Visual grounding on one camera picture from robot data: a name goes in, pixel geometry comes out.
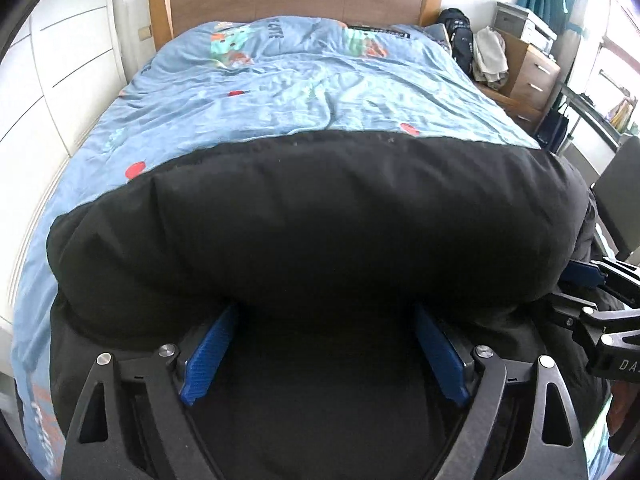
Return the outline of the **person's right hand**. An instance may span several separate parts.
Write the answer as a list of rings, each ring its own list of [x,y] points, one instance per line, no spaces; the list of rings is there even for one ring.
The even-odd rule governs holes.
[[[611,382],[612,400],[608,408],[608,432],[615,434],[623,425],[627,413],[627,386],[623,382]]]

